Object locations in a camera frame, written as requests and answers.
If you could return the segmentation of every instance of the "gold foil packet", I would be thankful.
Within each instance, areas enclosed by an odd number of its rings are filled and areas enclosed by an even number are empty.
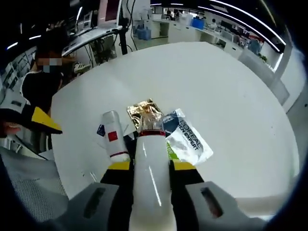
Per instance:
[[[142,114],[150,114],[153,117],[161,118],[164,116],[162,111],[157,107],[152,99],[136,103],[132,106],[127,107],[128,115],[133,121],[136,129],[138,130],[140,125],[140,119]]]

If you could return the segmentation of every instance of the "red label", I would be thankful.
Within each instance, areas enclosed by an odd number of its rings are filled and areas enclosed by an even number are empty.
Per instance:
[[[113,132],[109,132],[108,133],[108,139],[109,141],[116,141],[117,140],[117,134],[116,134],[116,131],[113,131]]]

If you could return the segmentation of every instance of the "sneaker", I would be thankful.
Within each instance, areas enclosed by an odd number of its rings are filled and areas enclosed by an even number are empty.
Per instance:
[[[77,63],[77,64],[75,64],[75,66],[74,66],[74,73],[75,73],[75,74],[85,73],[85,72],[89,71],[90,68],[91,68],[91,65],[90,65],[90,64],[85,65],[85,64]]]

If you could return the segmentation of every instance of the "white round table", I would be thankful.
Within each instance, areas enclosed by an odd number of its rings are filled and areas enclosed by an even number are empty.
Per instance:
[[[102,114],[116,110],[129,134],[135,127],[127,107],[149,98],[165,114],[182,109],[214,151],[199,173],[234,197],[283,193],[298,172],[293,130],[267,86],[217,47],[175,43],[111,60],[55,94],[51,115],[63,134],[52,144],[69,198],[111,164],[96,134]]]

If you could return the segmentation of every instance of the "white bottle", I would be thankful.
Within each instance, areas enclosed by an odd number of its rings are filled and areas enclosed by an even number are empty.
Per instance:
[[[116,111],[104,113],[102,123],[105,127],[105,146],[111,160],[113,162],[129,161],[118,113]]]
[[[169,157],[162,122],[141,117],[137,139],[130,231],[175,231]]]

